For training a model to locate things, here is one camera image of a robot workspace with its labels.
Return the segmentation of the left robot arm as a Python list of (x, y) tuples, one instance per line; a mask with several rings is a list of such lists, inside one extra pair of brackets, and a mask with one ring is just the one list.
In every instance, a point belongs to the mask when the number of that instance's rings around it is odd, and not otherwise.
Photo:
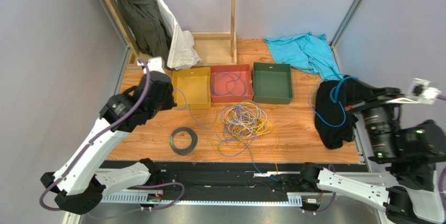
[(97, 170), (137, 126), (175, 106), (171, 78), (160, 71), (146, 72), (137, 86), (110, 97), (93, 129), (69, 161), (56, 172), (46, 172), (41, 177), (45, 190), (40, 205), (47, 210), (83, 215), (113, 193), (158, 185), (160, 169), (149, 158), (104, 174)]

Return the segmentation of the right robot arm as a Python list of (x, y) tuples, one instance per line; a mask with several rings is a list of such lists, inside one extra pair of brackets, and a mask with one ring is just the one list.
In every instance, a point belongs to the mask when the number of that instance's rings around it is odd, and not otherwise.
[(445, 161), (445, 132), (433, 120), (400, 126), (401, 106), (434, 104), (441, 94), (437, 83), (415, 78), (407, 94), (370, 86), (350, 75), (340, 85), (345, 86), (343, 110), (363, 117), (373, 149), (370, 160), (386, 164), (398, 185), (363, 183), (306, 162), (299, 175), (302, 187), (348, 196), (383, 212), (393, 223), (444, 223), (436, 165)]

